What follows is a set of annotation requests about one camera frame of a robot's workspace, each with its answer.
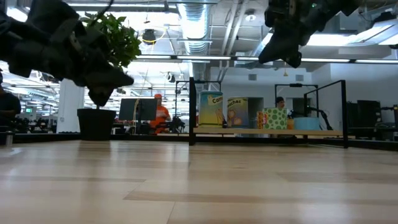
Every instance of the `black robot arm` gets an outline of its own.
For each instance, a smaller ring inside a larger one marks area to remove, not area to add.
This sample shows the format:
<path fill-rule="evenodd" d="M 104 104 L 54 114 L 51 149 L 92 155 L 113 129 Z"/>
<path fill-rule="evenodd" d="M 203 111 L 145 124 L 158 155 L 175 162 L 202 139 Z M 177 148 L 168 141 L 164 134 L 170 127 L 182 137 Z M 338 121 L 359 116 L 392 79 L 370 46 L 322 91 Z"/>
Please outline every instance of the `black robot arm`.
<path fill-rule="evenodd" d="M 362 0 L 269 0 L 264 13 L 267 27 L 274 33 L 264 47 L 259 62 L 282 59 L 297 68 L 304 46 L 316 31 L 322 31 L 326 23 L 342 11 L 346 16 L 355 11 Z"/>
<path fill-rule="evenodd" d="M 96 105 L 104 106 L 115 88 L 134 80 L 108 62 L 104 34 L 84 27 L 79 15 L 61 0 L 33 0 L 26 22 L 0 11 L 0 60 L 9 71 L 29 77 L 31 70 L 87 86 Z"/>
<path fill-rule="evenodd" d="M 323 110 L 316 109 L 316 108 L 313 108 L 313 107 L 311 107 L 311 106 L 308 106 L 307 108 L 308 108 L 310 111 L 319 112 L 319 113 L 321 114 L 323 120 L 325 120 L 325 124 L 326 124 L 327 130 L 329 130 L 329 131 L 332 131 L 332 130 L 333 130 L 333 128 L 330 126 L 330 123 L 329 123 L 329 121 L 328 121 L 328 115 L 326 115 L 326 113 L 325 113 Z"/>

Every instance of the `computer monitor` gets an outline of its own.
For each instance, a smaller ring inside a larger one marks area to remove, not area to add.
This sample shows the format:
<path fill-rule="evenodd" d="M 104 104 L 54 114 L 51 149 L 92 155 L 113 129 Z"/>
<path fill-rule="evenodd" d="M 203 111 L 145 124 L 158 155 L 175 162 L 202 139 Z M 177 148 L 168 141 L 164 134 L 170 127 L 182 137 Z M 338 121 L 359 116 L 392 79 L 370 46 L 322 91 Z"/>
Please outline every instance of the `computer monitor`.
<path fill-rule="evenodd" d="M 132 121 L 137 98 L 122 99 L 120 102 L 119 120 Z M 157 99 L 139 99 L 136 110 L 136 121 L 153 121 L 156 119 Z"/>
<path fill-rule="evenodd" d="M 360 127 L 375 127 L 382 122 L 380 101 L 358 100 L 358 114 Z"/>

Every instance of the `cardboard box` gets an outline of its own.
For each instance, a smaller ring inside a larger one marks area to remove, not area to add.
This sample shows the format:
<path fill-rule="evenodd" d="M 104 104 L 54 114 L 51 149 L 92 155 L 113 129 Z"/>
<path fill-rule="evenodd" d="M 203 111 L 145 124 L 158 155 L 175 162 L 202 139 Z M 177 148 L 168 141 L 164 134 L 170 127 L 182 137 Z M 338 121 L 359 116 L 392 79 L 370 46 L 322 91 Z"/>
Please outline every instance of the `cardboard box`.
<path fill-rule="evenodd" d="M 262 117 L 263 117 L 263 113 L 262 111 L 257 111 L 257 129 L 263 129 L 263 125 L 262 125 Z"/>
<path fill-rule="evenodd" d="M 287 129 L 287 110 L 279 108 L 264 109 L 262 125 L 264 129 Z"/>

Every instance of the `wooden shelf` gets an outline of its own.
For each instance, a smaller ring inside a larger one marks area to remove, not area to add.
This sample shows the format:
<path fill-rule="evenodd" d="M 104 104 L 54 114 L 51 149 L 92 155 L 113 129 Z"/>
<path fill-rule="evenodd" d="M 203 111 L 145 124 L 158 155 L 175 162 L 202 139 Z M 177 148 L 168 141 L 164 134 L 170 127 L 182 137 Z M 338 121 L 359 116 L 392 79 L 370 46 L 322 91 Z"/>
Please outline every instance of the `wooden shelf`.
<path fill-rule="evenodd" d="M 342 136 L 342 131 L 317 130 L 276 130 L 276 129 L 243 129 L 243 128 L 194 128 L 194 133 L 201 134 L 291 134 L 309 136 Z"/>
<path fill-rule="evenodd" d="M 188 137 L 189 134 L 183 133 L 183 134 L 174 134 L 174 133 L 160 133 L 157 134 L 158 136 L 183 136 L 183 137 Z M 197 134 L 197 137 L 230 137 L 233 138 L 235 137 L 235 134 Z"/>

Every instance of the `floor plank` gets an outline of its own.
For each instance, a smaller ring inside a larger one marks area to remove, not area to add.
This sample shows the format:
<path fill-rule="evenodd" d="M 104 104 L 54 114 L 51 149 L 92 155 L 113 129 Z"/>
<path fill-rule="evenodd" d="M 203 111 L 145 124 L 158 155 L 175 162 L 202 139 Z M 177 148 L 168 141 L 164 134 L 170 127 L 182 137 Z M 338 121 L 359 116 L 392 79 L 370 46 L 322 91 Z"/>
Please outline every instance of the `floor plank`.
<path fill-rule="evenodd" d="M 51 142 L 0 149 L 3 224 L 398 223 L 398 154 Z"/>

